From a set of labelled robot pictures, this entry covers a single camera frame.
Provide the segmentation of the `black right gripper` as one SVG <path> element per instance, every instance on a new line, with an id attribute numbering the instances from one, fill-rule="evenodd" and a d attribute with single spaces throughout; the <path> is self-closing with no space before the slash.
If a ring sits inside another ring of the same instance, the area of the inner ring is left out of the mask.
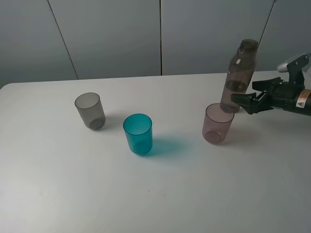
<path id="1" fill-rule="evenodd" d="M 231 101 L 248 114 L 280 109 L 298 114 L 311 112 L 311 91 L 305 88 L 303 69 L 289 67 L 289 80 L 280 77 L 269 80 L 252 82 L 253 90 L 259 91 L 251 94 L 232 94 Z"/>

